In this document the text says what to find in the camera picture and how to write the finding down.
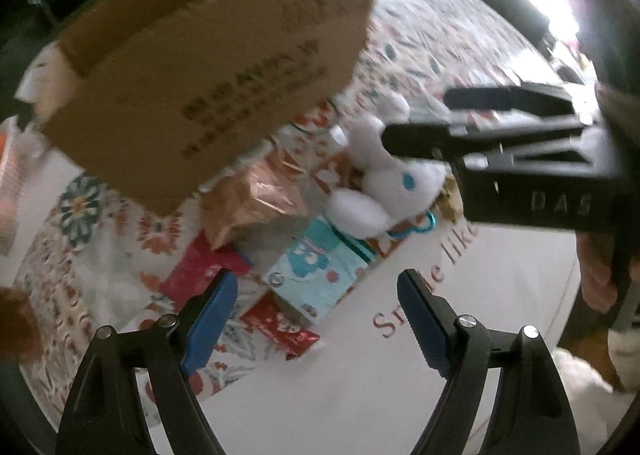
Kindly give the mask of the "person right hand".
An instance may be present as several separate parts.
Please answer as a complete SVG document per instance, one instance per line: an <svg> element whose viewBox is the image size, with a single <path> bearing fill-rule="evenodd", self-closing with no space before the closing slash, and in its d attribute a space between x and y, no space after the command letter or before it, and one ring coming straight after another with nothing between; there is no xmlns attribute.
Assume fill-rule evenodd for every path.
<svg viewBox="0 0 640 455"><path fill-rule="evenodd" d="M576 233L582 299L599 313L611 310L617 300L612 282L614 237L603 233Z"/></svg>

